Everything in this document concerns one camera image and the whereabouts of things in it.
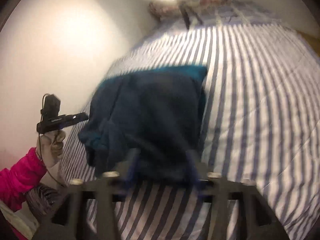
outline white wall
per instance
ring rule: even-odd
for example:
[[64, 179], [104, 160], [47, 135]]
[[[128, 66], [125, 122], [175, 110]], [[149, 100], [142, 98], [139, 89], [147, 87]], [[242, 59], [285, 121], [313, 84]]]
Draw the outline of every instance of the white wall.
[[79, 112], [154, 24], [142, 0], [22, 0], [0, 32], [0, 169], [36, 144], [44, 93]]

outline white glove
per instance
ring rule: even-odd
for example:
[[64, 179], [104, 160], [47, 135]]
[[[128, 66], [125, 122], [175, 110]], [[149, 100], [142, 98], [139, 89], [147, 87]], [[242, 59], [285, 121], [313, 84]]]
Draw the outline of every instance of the white glove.
[[66, 133], [63, 130], [45, 133], [40, 137], [41, 150], [38, 139], [36, 152], [47, 168], [53, 167], [63, 157], [63, 140], [65, 137]]

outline striped bedsheet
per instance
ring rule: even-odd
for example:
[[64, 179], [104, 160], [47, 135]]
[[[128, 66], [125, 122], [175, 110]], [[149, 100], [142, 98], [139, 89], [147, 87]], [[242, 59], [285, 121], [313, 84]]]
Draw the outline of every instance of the striped bedsheet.
[[[129, 52], [107, 73], [113, 77], [164, 65], [208, 66], [202, 161], [229, 180], [256, 181], [291, 240], [303, 239], [320, 212], [319, 59], [294, 31], [277, 24], [217, 25], [164, 34]], [[84, 111], [89, 112], [90, 103]], [[95, 179], [73, 127], [60, 174]], [[145, 182], [115, 214], [124, 240], [203, 239], [208, 203], [196, 191]], [[236, 203], [230, 203], [229, 239], [235, 239]], [[95, 230], [96, 203], [88, 202]]]
[[[282, 20], [273, 12], [266, 10], [253, 1], [233, 0], [228, 5], [213, 6], [196, 10], [203, 21], [202, 26], [241, 25], [241, 24], [283, 24]], [[190, 29], [202, 28], [195, 16], [190, 15]], [[182, 17], [169, 18], [146, 37], [150, 42], [161, 37], [164, 33], [177, 35], [186, 31], [186, 24]]]

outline black device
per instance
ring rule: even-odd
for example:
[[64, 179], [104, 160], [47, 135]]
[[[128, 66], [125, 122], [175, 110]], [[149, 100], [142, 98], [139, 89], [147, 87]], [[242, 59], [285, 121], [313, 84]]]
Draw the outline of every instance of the black device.
[[[114, 202], [125, 201], [130, 181], [140, 151], [132, 149], [129, 159], [120, 162], [114, 171], [105, 172], [98, 180], [70, 182], [70, 186], [54, 207], [53, 212], [41, 223], [32, 240], [121, 240]], [[228, 200], [239, 203], [236, 239], [239, 240], [289, 240], [283, 226], [268, 202], [249, 183], [237, 183], [212, 176], [204, 163], [197, 161], [197, 154], [189, 152], [190, 173], [195, 178], [203, 202], [211, 203], [209, 221], [202, 231], [203, 240], [226, 240], [228, 228]], [[87, 225], [86, 204], [97, 200], [97, 233]]]
[[61, 101], [54, 94], [45, 97], [44, 106], [41, 109], [41, 122], [37, 124], [38, 133], [45, 134], [47, 132], [61, 130], [89, 119], [86, 113], [58, 115], [60, 103]]

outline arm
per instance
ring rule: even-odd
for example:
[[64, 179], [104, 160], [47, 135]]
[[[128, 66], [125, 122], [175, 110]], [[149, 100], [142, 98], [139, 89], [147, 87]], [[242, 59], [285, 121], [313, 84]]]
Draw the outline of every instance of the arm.
[[31, 148], [10, 170], [0, 171], [0, 200], [13, 211], [21, 209], [24, 194], [39, 184], [46, 171], [36, 148]]

